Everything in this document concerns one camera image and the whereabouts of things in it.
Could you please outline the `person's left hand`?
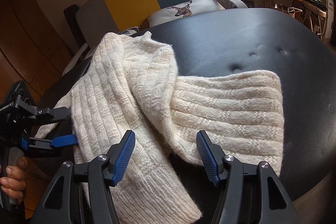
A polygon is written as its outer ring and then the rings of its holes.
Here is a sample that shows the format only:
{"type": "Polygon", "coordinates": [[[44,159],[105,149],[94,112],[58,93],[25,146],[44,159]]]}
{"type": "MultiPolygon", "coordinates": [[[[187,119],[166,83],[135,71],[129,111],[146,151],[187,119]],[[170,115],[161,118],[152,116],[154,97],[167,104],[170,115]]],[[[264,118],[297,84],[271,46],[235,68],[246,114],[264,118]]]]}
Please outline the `person's left hand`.
{"type": "Polygon", "coordinates": [[[28,161],[25,157],[19,159],[18,165],[6,167],[7,175],[1,178],[1,190],[20,204],[26,196],[28,161]]]}

